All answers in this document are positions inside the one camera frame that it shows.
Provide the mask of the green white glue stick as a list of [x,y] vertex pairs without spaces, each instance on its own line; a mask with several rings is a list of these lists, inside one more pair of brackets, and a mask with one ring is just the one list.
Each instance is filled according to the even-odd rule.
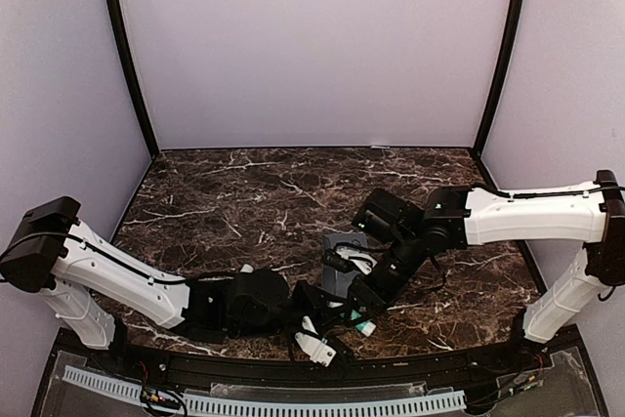
[[370,319],[365,319],[361,313],[355,310],[351,310],[347,324],[349,327],[355,328],[365,337],[370,337],[377,328],[377,325],[374,322]]

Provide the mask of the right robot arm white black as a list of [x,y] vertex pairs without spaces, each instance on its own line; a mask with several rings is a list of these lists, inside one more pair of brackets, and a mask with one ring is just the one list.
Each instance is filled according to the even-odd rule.
[[563,188],[502,191],[485,185],[434,190],[424,207],[374,189],[353,219],[385,245],[380,261],[348,287],[348,304],[377,316],[392,306],[428,260],[449,250],[491,242],[575,240],[582,246],[562,276],[525,308],[518,335],[498,362],[518,372],[593,299],[624,283],[624,188],[614,173]]

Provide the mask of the grey-blue paper envelope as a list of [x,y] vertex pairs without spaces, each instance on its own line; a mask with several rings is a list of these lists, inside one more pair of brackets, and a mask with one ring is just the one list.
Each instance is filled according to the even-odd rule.
[[354,278],[360,273],[369,273],[375,265],[367,248],[367,237],[361,232],[325,234],[322,237],[322,288],[338,297],[346,297]]

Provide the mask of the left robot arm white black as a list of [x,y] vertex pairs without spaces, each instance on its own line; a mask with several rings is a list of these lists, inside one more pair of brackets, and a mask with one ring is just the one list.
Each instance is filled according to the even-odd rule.
[[1,277],[39,294],[117,374],[138,365],[120,321],[93,299],[97,292],[181,337],[207,343],[285,333],[323,366],[338,347],[320,329],[342,302],[305,282],[289,288],[270,269],[208,271],[182,277],[112,246],[78,217],[80,203],[61,196],[26,211],[1,254]]

